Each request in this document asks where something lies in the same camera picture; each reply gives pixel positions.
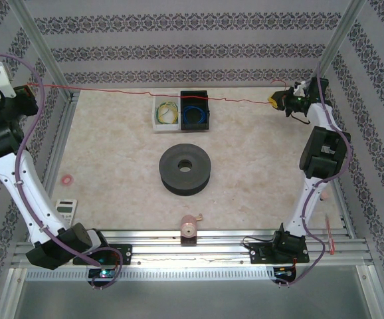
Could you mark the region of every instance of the pink ring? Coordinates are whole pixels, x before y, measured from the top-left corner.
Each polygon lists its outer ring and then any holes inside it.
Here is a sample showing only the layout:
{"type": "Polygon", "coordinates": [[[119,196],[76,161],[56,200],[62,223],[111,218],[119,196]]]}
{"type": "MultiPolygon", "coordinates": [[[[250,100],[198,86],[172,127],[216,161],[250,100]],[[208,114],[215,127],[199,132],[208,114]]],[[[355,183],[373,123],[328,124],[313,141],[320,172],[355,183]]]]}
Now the pink ring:
{"type": "Polygon", "coordinates": [[[62,185],[64,185],[64,186],[69,186],[69,185],[71,185],[73,181],[74,181],[74,178],[73,178],[73,176],[70,175],[70,174],[63,175],[62,178],[60,179],[60,182],[61,182],[62,185]]]}

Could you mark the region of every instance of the marble surface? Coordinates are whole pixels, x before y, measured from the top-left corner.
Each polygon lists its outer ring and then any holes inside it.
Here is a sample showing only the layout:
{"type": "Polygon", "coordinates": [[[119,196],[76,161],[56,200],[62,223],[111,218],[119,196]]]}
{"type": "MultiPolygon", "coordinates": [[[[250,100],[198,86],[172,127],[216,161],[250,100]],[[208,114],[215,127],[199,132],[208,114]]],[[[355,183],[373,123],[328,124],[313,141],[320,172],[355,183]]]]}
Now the marble surface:
{"type": "MultiPolygon", "coordinates": [[[[267,101],[275,90],[208,88],[208,94],[267,101]]],[[[210,101],[208,132],[156,134],[152,106],[147,95],[81,92],[52,195],[54,201],[78,200],[74,222],[101,229],[178,229],[182,216],[202,213],[200,229],[277,229],[288,219],[302,184],[298,162],[311,126],[269,104],[210,101]],[[203,148],[212,163],[208,185],[190,197],[170,193],[159,176],[161,155],[179,143],[203,148]],[[69,186],[60,182],[65,174],[74,178],[69,186]]],[[[333,228],[341,227],[330,186],[327,191],[310,221],[313,228],[325,228],[325,214],[333,228]]]]}

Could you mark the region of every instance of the black spool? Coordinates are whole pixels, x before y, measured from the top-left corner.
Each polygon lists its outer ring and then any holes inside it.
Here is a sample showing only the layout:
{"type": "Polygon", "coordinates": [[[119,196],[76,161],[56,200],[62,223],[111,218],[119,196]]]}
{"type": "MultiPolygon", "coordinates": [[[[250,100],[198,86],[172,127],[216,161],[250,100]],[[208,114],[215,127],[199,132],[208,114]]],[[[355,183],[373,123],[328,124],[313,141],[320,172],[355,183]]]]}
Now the black spool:
{"type": "Polygon", "coordinates": [[[164,186],[180,196],[202,191],[210,180],[210,172],[210,157],[193,144],[174,145],[164,152],[159,161],[164,186]]]}

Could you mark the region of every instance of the white cable tie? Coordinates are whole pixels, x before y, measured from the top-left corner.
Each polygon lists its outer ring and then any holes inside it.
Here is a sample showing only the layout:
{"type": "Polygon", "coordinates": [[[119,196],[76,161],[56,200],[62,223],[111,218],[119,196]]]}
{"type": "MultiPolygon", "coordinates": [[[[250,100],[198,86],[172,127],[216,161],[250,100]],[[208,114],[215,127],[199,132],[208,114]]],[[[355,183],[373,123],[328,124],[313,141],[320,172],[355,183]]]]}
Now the white cable tie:
{"type": "Polygon", "coordinates": [[[42,233],[43,231],[45,231],[45,229],[48,229],[48,225],[43,225],[43,227],[40,227],[40,228],[39,228],[40,233],[42,233]]]}

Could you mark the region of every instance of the blue wire coil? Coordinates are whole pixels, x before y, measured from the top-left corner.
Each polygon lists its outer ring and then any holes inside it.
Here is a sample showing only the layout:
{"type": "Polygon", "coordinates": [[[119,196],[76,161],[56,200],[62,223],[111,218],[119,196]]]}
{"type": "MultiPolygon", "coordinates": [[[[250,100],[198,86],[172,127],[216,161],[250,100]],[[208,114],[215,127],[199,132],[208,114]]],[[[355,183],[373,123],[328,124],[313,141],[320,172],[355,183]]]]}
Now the blue wire coil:
{"type": "Polygon", "coordinates": [[[186,113],[188,113],[188,111],[190,111],[192,109],[198,110],[201,113],[201,118],[199,119],[198,124],[205,123],[205,120],[207,119],[207,115],[202,108],[198,108],[196,106],[186,106],[183,109],[183,121],[185,122],[185,124],[189,124],[187,117],[186,117],[186,113]]]}

